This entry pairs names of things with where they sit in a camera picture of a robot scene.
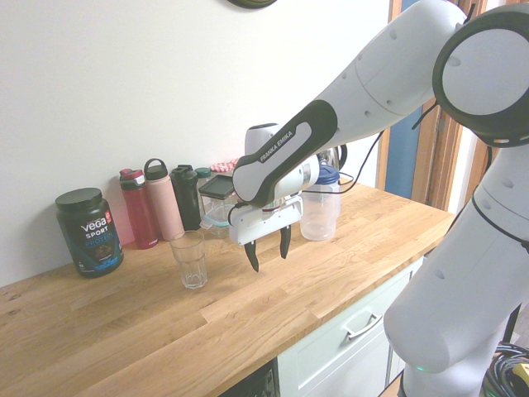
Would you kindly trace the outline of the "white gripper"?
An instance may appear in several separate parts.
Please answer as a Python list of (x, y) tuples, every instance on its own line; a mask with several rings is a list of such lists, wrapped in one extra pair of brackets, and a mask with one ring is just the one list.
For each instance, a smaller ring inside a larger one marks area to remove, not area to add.
[(230, 215), (229, 237), (234, 243), (244, 245), (247, 259), (258, 272), (260, 263), (255, 240), (280, 230), (280, 255), (286, 259), (291, 242), (290, 225), (300, 221), (302, 215), (303, 201), (298, 195), (288, 198), (272, 212), (250, 205), (234, 208)]

